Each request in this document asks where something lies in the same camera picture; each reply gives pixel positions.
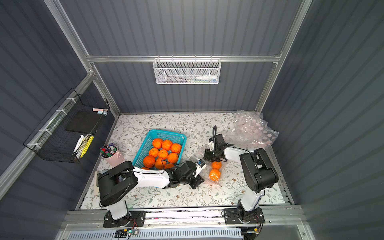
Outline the small bag orange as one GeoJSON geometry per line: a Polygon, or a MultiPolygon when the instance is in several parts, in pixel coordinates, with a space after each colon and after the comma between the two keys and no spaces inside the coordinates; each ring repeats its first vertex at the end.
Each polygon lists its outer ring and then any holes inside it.
{"type": "Polygon", "coordinates": [[[212,169],[220,170],[222,167],[222,162],[213,162],[212,169]]]}
{"type": "Polygon", "coordinates": [[[218,182],[221,178],[221,172],[218,169],[212,169],[209,173],[209,179],[213,182],[218,182]]]}
{"type": "Polygon", "coordinates": [[[155,162],[155,168],[157,170],[163,170],[166,165],[167,165],[167,161],[162,158],[158,158],[155,162]]]}

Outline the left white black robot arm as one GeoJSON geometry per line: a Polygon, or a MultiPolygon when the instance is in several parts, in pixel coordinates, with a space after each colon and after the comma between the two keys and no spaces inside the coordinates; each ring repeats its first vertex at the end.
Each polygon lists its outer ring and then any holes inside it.
{"type": "Polygon", "coordinates": [[[170,169],[159,171],[134,167],[131,162],[118,166],[98,175],[100,206],[108,208],[111,219],[122,224],[129,221],[130,213],[124,197],[133,189],[155,187],[160,189],[176,188],[188,185],[196,189],[204,179],[200,176],[207,167],[203,160],[187,161],[170,169]]]}

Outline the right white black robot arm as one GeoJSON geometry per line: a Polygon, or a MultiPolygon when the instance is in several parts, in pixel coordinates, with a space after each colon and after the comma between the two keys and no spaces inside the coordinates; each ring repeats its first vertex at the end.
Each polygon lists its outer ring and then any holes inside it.
{"type": "Polygon", "coordinates": [[[216,126],[213,126],[209,141],[210,147],[205,149],[204,160],[212,163],[210,179],[219,180],[218,172],[222,163],[227,161],[240,163],[248,188],[232,215],[243,222],[255,217],[261,213],[259,203],[266,194],[266,189],[272,188],[279,181],[278,173],[267,152],[263,148],[251,152],[228,144],[223,135],[217,133],[216,126]]]}

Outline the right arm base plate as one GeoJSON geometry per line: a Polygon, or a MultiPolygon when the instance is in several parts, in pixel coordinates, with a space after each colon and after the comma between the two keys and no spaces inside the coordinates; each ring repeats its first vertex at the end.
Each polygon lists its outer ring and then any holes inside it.
{"type": "Polygon", "coordinates": [[[227,208],[221,212],[222,217],[225,220],[226,225],[236,224],[257,224],[261,225],[265,223],[265,217],[261,208],[256,208],[250,212],[246,212],[240,207],[227,208]]]}

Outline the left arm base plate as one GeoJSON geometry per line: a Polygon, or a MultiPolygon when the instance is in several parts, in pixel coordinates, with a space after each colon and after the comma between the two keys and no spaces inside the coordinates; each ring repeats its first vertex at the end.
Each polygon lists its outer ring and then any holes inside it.
{"type": "Polygon", "coordinates": [[[114,220],[112,213],[108,211],[104,216],[104,228],[133,228],[133,227],[143,227],[146,211],[128,211],[128,214],[118,220],[114,220]]]}

